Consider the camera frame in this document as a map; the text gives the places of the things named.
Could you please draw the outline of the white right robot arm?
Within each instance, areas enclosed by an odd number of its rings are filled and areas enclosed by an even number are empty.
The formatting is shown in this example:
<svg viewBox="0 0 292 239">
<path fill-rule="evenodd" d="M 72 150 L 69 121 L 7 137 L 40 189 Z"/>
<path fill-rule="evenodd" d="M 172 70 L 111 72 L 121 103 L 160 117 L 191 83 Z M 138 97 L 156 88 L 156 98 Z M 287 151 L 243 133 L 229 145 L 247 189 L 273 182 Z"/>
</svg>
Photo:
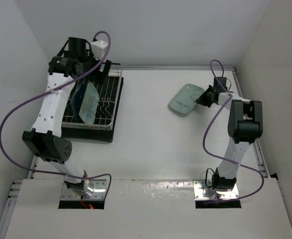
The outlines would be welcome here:
<svg viewBox="0 0 292 239">
<path fill-rule="evenodd" d="M 210 188 L 217 191 L 230 191 L 237 182 L 237 172 L 246 151 L 263 133 L 263 106 L 260 101 L 239 97 L 227 91 L 227 79 L 215 77 L 213 85 L 195 101 L 210 107 L 220 106 L 220 111 L 228 110 L 227 132 L 229 142 L 221 163 L 212 176 Z"/>
</svg>

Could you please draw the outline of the light green plate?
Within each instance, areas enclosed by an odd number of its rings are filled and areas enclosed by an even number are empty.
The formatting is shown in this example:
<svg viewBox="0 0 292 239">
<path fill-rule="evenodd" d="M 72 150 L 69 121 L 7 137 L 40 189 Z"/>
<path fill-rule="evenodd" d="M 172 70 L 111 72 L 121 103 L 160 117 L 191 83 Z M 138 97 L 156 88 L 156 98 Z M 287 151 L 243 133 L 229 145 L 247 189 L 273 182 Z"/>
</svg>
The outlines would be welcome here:
<svg viewBox="0 0 292 239">
<path fill-rule="evenodd" d="M 93 124 L 99 104 L 99 93 L 93 83 L 89 82 L 79 110 L 79 117 L 85 124 Z"/>
<path fill-rule="evenodd" d="M 187 116 L 196 106 L 196 100 L 205 90 L 194 84 L 185 84 L 170 100 L 168 107 L 173 113 L 184 117 Z"/>
</svg>

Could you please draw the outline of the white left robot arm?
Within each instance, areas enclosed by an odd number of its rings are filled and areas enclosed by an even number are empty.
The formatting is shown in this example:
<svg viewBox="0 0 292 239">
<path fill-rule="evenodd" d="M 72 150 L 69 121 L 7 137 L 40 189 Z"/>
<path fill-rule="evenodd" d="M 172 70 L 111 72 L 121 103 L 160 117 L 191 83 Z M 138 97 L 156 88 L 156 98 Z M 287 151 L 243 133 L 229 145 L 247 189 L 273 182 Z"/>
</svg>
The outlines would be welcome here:
<svg viewBox="0 0 292 239">
<path fill-rule="evenodd" d="M 62 175 L 66 187 L 81 198 L 93 195 L 93 186 L 84 169 L 71 158 L 72 143 L 62 138 L 65 108 L 75 86 L 100 69 L 110 49 L 110 43 L 93 39 L 70 37 L 49 62 L 47 89 L 35 123 L 24 131 L 22 140 L 29 150 L 51 164 Z"/>
</svg>

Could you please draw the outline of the dark blue leaf plate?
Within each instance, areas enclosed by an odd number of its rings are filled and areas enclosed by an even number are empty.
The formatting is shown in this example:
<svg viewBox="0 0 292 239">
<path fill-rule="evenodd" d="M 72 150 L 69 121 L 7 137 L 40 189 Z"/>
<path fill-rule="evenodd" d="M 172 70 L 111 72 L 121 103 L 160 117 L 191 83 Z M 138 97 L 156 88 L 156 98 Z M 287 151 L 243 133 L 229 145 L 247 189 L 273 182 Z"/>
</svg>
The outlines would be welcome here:
<svg viewBox="0 0 292 239">
<path fill-rule="evenodd" d="M 83 97 L 86 92 L 86 87 L 81 83 L 76 88 L 75 92 L 71 97 L 71 110 L 75 120 L 79 118 L 79 110 L 83 102 Z"/>
</svg>

